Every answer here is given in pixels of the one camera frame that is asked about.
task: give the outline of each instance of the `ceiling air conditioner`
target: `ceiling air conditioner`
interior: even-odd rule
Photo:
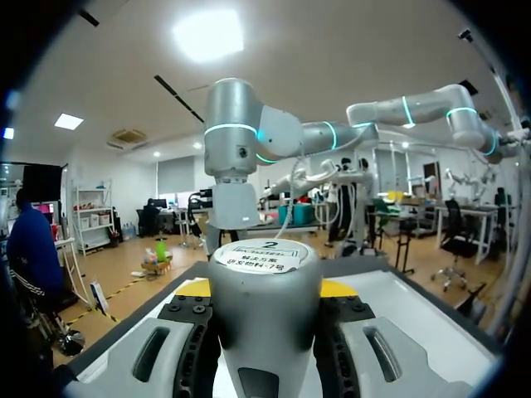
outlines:
[[[112,134],[107,140],[107,148],[119,152],[131,152],[148,145],[146,134],[135,129],[122,129]]]

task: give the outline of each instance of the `number 2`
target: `number 2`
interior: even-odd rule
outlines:
[[[279,244],[279,242],[266,242],[265,245],[262,247],[265,249],[270,249],[271,247],[275,247]]]

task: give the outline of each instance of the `green bottle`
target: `green bottle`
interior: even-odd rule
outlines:
[[[159,240],[155,246],[155,254],[157,255],[157,261],[162,263],[166,261],[166,245],[163,240]]]

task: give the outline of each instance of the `teal container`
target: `teal container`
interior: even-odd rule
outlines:
[[[284,225],[286,216],[288,215],[288,206],[279,206],[279,224]],[[290,220],[290,224],[293,224],[293,217]]]
[[[304,226],[315,219],[314,207],[309,203],[299,203],[293,206],[293,224]]]

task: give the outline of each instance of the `computer monitor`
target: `computer monitor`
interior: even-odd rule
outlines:
[[[163,209],[168,207],[166,199],[153,199],[153,204],[155,205],[155,207],[162,207]]]

